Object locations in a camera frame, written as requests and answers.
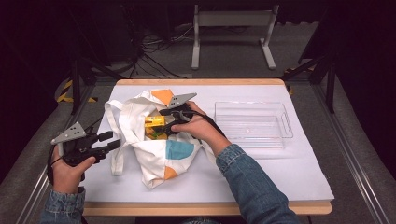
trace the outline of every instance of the person's left hand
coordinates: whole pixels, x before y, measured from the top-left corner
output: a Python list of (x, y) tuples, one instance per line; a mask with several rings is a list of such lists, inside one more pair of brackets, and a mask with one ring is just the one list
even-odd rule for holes
[[(52, 160), (59, 159), (58, 146), (53, 150)], [(67, 165), (64, 160), (60, 159), (52, 164), (53, 170), (53, 187), (54, 191), (60, 193), (76, 194), (82, 174), (95, 163), (95, 157), (89, 157), (78, 166), (72, 167)]]

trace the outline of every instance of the white paper sheet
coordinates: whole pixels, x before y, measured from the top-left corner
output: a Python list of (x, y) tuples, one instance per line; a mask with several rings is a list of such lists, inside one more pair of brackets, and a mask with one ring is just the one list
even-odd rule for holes
[[(175, 95), (197, 92), (197, 96), (192, 100), (212, 118), (215, 113), (215, 102), (280, 102), (284, 104), (293, 131), (292, 138), (284, 139), (284, 149), (263, 149), (247, 151), (247, 153), (256, 154), (252, 156), (262, 158), (257, 161), (290, 201), (334, 199), (284, 86), (116, 86), (111, 93), (110, 100), (124, 102), (142, 91), (154, 89), (171, 89)], [(98, 132), (106, 131), (110, 131), (110, 128), (104, 118)], [(166, 180), (155, 189), (148, 189), (142, 183), (140, 166), (131, 148), (125, 150), (125, 166), (121, 176), (111, 174), (110, 158), (107, 155), (105, 160), (95, 164), (86, 172), (86, 179), (82, 185), (87, 190), (87, 202), (234, 202), (227, 181), (217, 166), (208, 160), (203, 150), (198, 152), (187, 173)]]

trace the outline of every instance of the gray floor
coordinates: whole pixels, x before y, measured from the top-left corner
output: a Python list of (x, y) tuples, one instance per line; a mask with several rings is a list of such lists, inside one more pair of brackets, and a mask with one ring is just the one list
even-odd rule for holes
[[(200, 68), (196, 71), (191, 70), (192, 41), (190, 39), (177, 43), (167, 50), (150, 53), (149, 56), (168, 70), (186, 77), (280, 77), (284, 69), (298, 66), (298, 58), (315, 27), (315, 24), (275, 27), (270, 42), (276, 62), (275, 71), (267, 68), (258, 45), (258, 39), (262, 37), (263, 31), (257, 28), (248, 28), (241, 34), (224, 29), (206, 30), (201, 36), (201, 61)], [(139, 65), (149, 73), (167, 78), (144, 61), (139, 61)], [(143, 69), (137, 66), (133, 77), (156, 78)], [(93, 97), (98, 97), (99, 101), (86, 104), (79, 115), (78, 120), (83, 126), (90, 125), (103, 115), (103, 103), (112, 90), (111, 85), (103, 80), (97, 84), (91, 94)], [(329, 115), (323, 108), (320, 93), (325, 89), (324, 83), (319, 87), (310, 86), (304, 81), (304, 75), (288, 82), (293, 90), (291, 99), (297, 115), (323, 173), (329, 177), (329, 184), (335, 196), (335, 200), (332, 201), (332, 212), (327, 216), (311, 217), (312, 223), (380, 223), (376, 216), (373, 216), (375, 211), (385, 214), (389, 223), (396, 223), (394, 212), (396, 181), (377, 157), (338, 81), (334, 95), (335, 115)], [(46, 165), (50, 139), (65, 128), (70, 119), (71, 108), (69, 103), (59, 104), (26, 146), (0, 186), (0, 223), (16, 223), (22, 211), (23, 214), (29, 211), (23, 208), (27, 202), (35, 200), (35, 198), (29, 200), (29, 197)], [(334, 119), (339, 121), (342, 127), (341, 136), (334, 130)], [(345, 152), (345, 144), (351, 148), (351, 151)], [(351, 155), (359, 162), (358, 172), (356, 165), (350, 162)], [(378, 203), (372, 202), (361, 193), (365, 188), (360, 185), (361, 175), (356, 175), (359, 171), (369, 181)], [(24, 223), (37, 223), (42, 203), (41, 197), (37, 197), (38, 206), (28, 213), (30, 216)], [(87, 220), (89, 223), (135, 223), (134, 217), (87, 217)], [(308, 217), (301, 216), (300, 220), (302, 223), (309, 223)]]

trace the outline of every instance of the white tote bag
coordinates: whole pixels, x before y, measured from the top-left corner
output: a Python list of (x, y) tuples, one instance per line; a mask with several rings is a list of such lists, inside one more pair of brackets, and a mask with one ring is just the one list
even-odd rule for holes
[[(132, 146), (142, 170), (142, 181), (150, 189), (166, 179), (187, 172), (196, 153), (202, 146), (188, 133), (171, 135), (167, 140), (151, 140), (145, 136), (145, 117), (160, 115), (173, 93), (170, 90), (144, 91), (126, 101), (105, 103), (105, 114), (115, 135), (121, 139), (121, 147), (112, 151), (111, 172), (122, 175), (123, 151)], [(119, 110), (118, 120), (114, 111)]]

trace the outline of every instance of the teal patch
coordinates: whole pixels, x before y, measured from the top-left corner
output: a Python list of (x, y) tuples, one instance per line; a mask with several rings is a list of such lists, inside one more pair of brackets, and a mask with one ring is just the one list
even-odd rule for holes
[(190, 143), (166, 141), (166, 159), (182, 160), (188, 158), (194, 151), (194, 145)]

